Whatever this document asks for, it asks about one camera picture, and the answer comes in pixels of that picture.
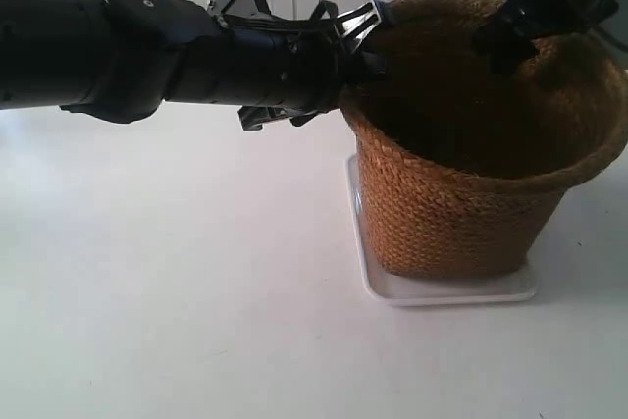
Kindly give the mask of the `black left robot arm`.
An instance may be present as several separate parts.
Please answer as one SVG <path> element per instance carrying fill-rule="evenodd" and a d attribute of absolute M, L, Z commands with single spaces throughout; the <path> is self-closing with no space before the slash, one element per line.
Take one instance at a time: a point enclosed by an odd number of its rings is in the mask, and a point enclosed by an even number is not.
<path fill-rule="evenodd" d="M 389 20 L 376 0 L 302 21 L 268 0 L 1 0 L 1 106 L 129 124 L 165 101 L 235 105 L 247 131 L 302 126 L 382 74 L 362 44 Z"/>

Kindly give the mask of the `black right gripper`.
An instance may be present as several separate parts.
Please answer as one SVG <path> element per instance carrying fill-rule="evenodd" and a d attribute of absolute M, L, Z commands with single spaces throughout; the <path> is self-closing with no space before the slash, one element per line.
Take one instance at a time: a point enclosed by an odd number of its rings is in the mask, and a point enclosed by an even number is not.
<path fill-rule="evenodd" d="M 619 12 L 618 0 L 506 0 L 475 30 L 474 51 L 511 75 L 536 56 L 534 39 L 585 31 Z"/>

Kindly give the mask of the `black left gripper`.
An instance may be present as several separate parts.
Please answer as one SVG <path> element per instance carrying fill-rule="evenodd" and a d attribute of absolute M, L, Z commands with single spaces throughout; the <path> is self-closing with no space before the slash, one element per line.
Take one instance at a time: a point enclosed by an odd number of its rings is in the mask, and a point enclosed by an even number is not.
<path fill-rule="evenodd" d="M 166 98 L 242 106 L 249 130 L 264 121 L 311 115 L 328 104 L 338 76 L 342 83 L 387 76 L 382 57 L 359 49 L 376 28 L 392 24 L 380 0 L 342 14 L 335 3 L 321 1 L 305 21 L 171 15 L 166 36 L 182 52 Z M 341 51 L 348 55 L 340 59 Z"/>

